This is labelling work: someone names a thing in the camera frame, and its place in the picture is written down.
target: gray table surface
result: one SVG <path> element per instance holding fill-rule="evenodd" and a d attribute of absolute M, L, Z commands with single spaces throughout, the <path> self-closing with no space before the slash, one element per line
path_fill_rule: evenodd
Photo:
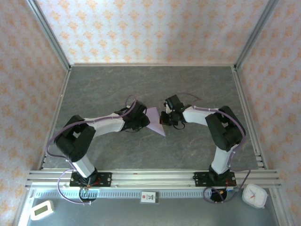
<path fill-rule="evenodd" d="M 159 204 L 140 204 L 139 199 L 101 199 L 91 206 L 52 199 L 55 211 L 28 226 L 278 226 L 270 195 L 265 209 L 243 202 L 242 192 L 224 204 L 201 198 L 160 199 Z M 35 199 L 38 205 L 46 199 Z"/>
<path fill-rule="evenodd" d="M 134 94 L 147 107 L 163 111 L 164 100 L 179 92 L 202 98 L 197 106 L 228 105 L 247 132 L 246 121 L 230 67 L 108 66 L 74 67 L 71 70 L 55 132 L 76 114 L 83 118 L 106 116 L 124 107 Z M 194 98 L 179 95 L 184 104 Z M 164 126 L 166 137 L 148 128 L 138 133 L 109 133 L 95 138 L 88 157 L 98 170 L 199 169 L 206 170 L 214 158 L 215 145 L 207 127 L 187 123 L 183 130 Z M 60 151 L 52 145 L 50 152 Z M 44 168 L 69 168 L 62 159 L 47 157 Z M 233 158 L 238 170 L 257 169 L 250 136 Z"/>

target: small sign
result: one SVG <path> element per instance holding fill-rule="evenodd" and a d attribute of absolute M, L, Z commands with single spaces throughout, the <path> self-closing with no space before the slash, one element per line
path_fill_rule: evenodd
<path fill-rule="evenodd" d="M 158 192 L 141 192 L 140 203 L 158 203 Z"/>

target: analog clock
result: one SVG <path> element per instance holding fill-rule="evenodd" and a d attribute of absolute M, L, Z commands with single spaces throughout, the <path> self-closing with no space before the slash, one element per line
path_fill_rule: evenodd
<path fill-rule="evenodd" d="M 254 184 L 248 184 L 243 191 L 243 201 L 255 208 L 264 208 L 267 197 L 267 192 Z"/>

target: orange patterned wallpaper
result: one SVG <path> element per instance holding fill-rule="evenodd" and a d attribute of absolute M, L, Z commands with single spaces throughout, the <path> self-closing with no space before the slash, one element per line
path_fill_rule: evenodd
<path fill-rule="evenodd" d="M 240 71 L 272 169 L 301 225 L 301 1 L 281 0 Z"/>
<path fill-rule="evenodd" d="M 268 0 L 38 0 L 71 64 L 234 64 Z"/>
<path fill-rule="evenodd" d="M 0 1 L 0 225 L 37 167 L 65 71 L 25 0 Z"/>

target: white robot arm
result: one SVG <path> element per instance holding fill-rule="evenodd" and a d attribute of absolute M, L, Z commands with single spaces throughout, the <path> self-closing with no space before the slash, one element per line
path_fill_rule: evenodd
<path fill-rule="evenodd" d="M 67 129 L 54 140 L 55 145 L 70 160 L 83 183 L 89 185 L 97 179 L 97 170 L 87 157 L 87 150 L 93 138 L 126 129 L 139 131 L 149 125 L 150 121 L 144 113 L 146 106 L 143 103 L 136 101 L 133 109 L 125 115 L 124 113 L 130 108 L 132 107 L 95 119 L 72 116 L 65 126 L 79 121 L 87 121 L 87 123 Z"/>
<path fill-rule="evenodd" d="M 175 127 L 178 125 L 178 122 L 181 122 L 183 125 L 186 122 L 192 122 L 208 126 L 216 145 L 214 160 L 209 167 L 209 172 L 212 172 L 213 181 L 224 178 L 229 172 L 231 152 L 243 138 L 235 123 L 219 113 L 199 111 L 191 105 L 184 106 L 177 95 L 166 99 L 164 106 L 166 107 L 166 111 L 161 112 L 160 117 L 160 123 L 163 125 L 172 125 Z M 231 116 L 241 126 L 244 134 L 246 134 L 243 126 L 228 106 L 223 106 L 215 110 Z"/>

